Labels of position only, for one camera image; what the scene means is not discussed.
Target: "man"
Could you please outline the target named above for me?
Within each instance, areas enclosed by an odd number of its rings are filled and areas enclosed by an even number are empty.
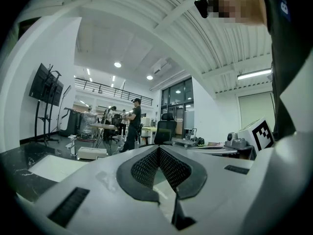
[[[128,126],[128,134],[126,138],[126,142],[124,143],[124,147],[120,152],[125,152],[128,150],[135,149],[135,138],[137,135],[137,130],[140,124],[140,117],[141,117],[141,100],[136,98],[134,101],[135,108],[133,109],[133,113],[131,117],[124,116],[122,119],[129,120],[130,124]]]
[[[295,78],[312,47],[310,0],[197,0],[202,17],[208,14],[237,23],[264,24],[272,38],[273,94],[276,139],[295,132],[293,122],[280,99]]]
[[[124,116],[126,116],[126,110],[123,110],[123,113],[121,114],[122,116],[122,122],[119,125],[119,135],[122,135],[122,129],[123,129],[123,137],[125,137],[125,132],[126,132],[126,125],[127,125],[127,120],[123,119]]]
[[[105,124],[112,124],[112,117],[113,117],[114,111],[116,111],[116,107],[115,106],[112,106],[111,108],[109,108],[109,112],[106,115],[106,122],[105,122]]]

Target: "black marble countertop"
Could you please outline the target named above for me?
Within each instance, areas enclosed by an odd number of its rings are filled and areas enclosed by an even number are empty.
[[[47,155],[78,160],[77,156],[70,155],[70,151],[53,149],[39,143],[24,144],[18,148],[0,153],[0,161],[8,183],[15,192],[28,201],[36,201],[46,190],[57,184],[55,181],[28,171],[29,168]]]

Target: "black monitor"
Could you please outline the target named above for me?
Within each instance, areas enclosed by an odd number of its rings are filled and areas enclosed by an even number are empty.
[[[50,104],[52,103],[55,106],[59,106],[60,99],[61,99],[61,94],[63,90],[63,84],[58,80],[57,83],[54,84],[56,77],[51,73],[49,75],[49,78],[47,79],[46,83],[45,80],[49,74],[49,70],[43,65],[40,64],[37,73],[35,75],[35,78],[33,80],[33,84],[30,88],[29,96],[34,97],[36,99],[39,99],[43,102],[49,102]],[[56,86],[56,93],[53,102],[52,97],[53,97],[53,92],[50,94],[50,98],[48,101],[48,96],[49,96],[49,91],[51,90],[51,86],[54,84],[55,88]]]

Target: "black t-shirt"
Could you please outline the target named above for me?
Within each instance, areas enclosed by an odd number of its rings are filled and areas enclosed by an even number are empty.
[[[138,128],[141,117],[141,107],[137,106],[136,108],[134,108],[133,114],[135,114],[136,117],[134,118],[134,120],[130,121],[129,125]]]
[[[274,132],[277,139],[295,132],[280,95],[304,65],[313,46],[309,1],[265,0],[268,31],[272,38]]]

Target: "black sleeve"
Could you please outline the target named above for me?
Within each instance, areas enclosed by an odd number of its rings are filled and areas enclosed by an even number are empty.
[[[133,113],[134,113],[136,116],[138,116],[138,115],[139,115],[139,108],[135,108]]]

